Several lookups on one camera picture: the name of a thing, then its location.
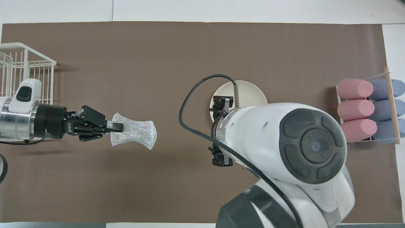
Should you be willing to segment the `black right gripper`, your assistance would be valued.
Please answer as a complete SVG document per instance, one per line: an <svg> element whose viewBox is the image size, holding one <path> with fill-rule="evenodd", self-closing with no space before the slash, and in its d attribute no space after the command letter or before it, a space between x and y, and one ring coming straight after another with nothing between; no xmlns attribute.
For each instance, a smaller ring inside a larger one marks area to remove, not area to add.
<svg viewBox="0 0 405 228"><path fill-rule="evenodd" d="M211 107L212 117L214 120L211 127L211 135L217 141L225 144L225 131L226 120L225 117L229 113L229 108L234 103L234 97L232 96L213 96L213 105ZM224 154L220 147L210 146L209 150L213 155L212 164L218 167L231 167L233 166L233 160Z"/></svg>

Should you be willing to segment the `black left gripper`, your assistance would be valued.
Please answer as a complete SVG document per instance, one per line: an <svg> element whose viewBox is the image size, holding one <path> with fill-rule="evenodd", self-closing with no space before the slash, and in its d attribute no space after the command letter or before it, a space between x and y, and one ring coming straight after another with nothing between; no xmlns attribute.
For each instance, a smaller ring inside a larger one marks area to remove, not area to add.
<svg viewBox="0 0 405 228"><path fill-rule="evenodd" d="M39 106L34 118L34 136L61 139L65 133L74 135L76 131L79 140L87 142L100 139L106 133L123 132L122 123L107 123L105 115L87 105L76 112L76 117L71 114L63 106Z"/></svg>

